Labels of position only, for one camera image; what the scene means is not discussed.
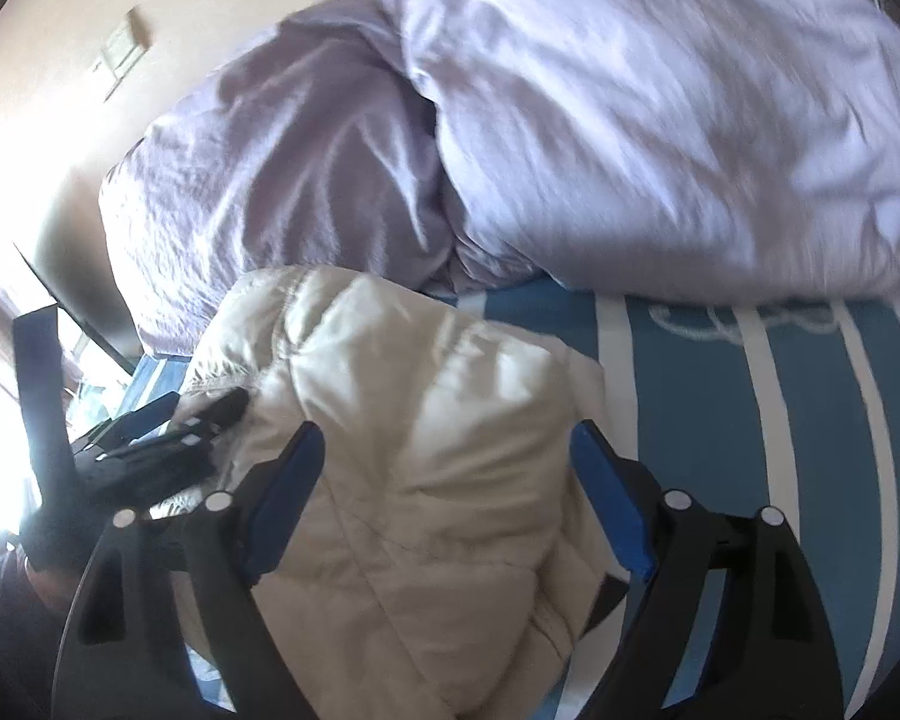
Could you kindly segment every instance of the dark fabric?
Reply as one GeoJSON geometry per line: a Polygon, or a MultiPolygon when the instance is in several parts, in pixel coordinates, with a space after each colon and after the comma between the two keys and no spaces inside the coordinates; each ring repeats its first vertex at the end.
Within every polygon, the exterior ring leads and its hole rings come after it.
{"type": "Polygon", "coordinates": [[[0,556],[0,719],[50,716],[63,616],[40,602],[22,553],[0,556]]]}
{"type": "Polygon", "coordinates": [[[593,608],[590,610],[590,618],[586,621],[583,633],[580,635],[581,638],[610,617],[610,613],[624,600],[628,590],[629,585],[625,581],[620,581],[612,576],[604,578],[600,590],[597,592],[597,598],[593,602],[593,608]]]}

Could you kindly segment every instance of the black clamp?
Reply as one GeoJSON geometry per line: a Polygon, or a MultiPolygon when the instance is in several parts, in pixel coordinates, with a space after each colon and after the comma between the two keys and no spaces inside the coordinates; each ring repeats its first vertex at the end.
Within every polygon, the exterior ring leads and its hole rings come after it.
{"type": "Polygon", "coordinates": [[[64,630],[53,720],[209,720],[180,632],[170,570],[186,571],[213,660],[244,720],[317,715],[286,669],[250,589],[274,570],[323,468],[305,422],[275,461],[190,514],[121,509],[87,566],[64,630]]]}
{"type": "Polygon", "coordinates": [[[179,395],[172,392],[71,443],[60,408],[56,311],[48,306],[13,322],[20,409],[42,498],[21,523],[20,543],[37,570],[82,572],[116,509],[149,508],[214,472],[211,443],[242,418],[250,395],[233,389],[165,435],[137,440],[173,415],[179,395]]]}
{"type": "Polygon", "coordinates": [[[646,587],[620,649],[580,720],[839,720],[842,684],[823,602],[786,517],[713,514],[663,493],[590,421],[571,457],[621,565],[646,587]],[[693,696],[662,709],[711,569],[727,579],[693,696]]]}

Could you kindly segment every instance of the white screw cap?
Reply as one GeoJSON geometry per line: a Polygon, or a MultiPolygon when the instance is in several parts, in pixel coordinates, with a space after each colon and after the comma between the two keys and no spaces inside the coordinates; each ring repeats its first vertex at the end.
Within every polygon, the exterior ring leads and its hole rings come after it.
{"type": "Polygon", "coordinates": [[[118,528],[128,528],[137,521],[137,512],[133,509],[120,509],[113,515],[113,524],[118,528]]]}
{"type": "Polygon", "coordinates": [[[773,527],[778,528],[784,522],[787,521],[787,518],[784,517],[783,512],[780,511],[775,506],[765,506],[763,509],[760,509],[760,519],[766,522],[768,525],[773,525],[773,527]]]}
{"type": "Polygon", "coordinates": [[[670,490],[663,496],[663,502],[675,512],[685,512],[693,506],[693,498],[684,493],[683,490],[670,490]]]}
{"type": "Polygon", "coordinates": [[[228,509],[231,503],[233,503],[233,496],[221,490],[218,493],[207,495],[203,504],[211,512],[222,512],[224,509],[228,509]]]}

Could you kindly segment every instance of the wall switch plate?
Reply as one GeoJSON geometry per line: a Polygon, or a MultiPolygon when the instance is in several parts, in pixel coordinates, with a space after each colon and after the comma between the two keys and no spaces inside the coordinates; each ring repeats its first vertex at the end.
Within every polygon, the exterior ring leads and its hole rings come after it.
{"type": "Polygon", "coordinates": [[[146,46],[140,40],[134,23],[131,10],[110,33],[90,66],[91,84],[104,100],[110,98],[130,69],[146,53],[146,46]]]}

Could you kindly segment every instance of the black strap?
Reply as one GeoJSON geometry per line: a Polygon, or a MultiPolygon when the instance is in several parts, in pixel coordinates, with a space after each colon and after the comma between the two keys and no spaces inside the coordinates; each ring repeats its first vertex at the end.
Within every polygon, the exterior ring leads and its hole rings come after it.
{"type": "Polygon", "coordinates": [[[61,405],[63,350],[56,330],[55,305],[13,321],[13,353],[31,466],[43,506],[55,509],[72,501],[79,489],[61,405]]]}

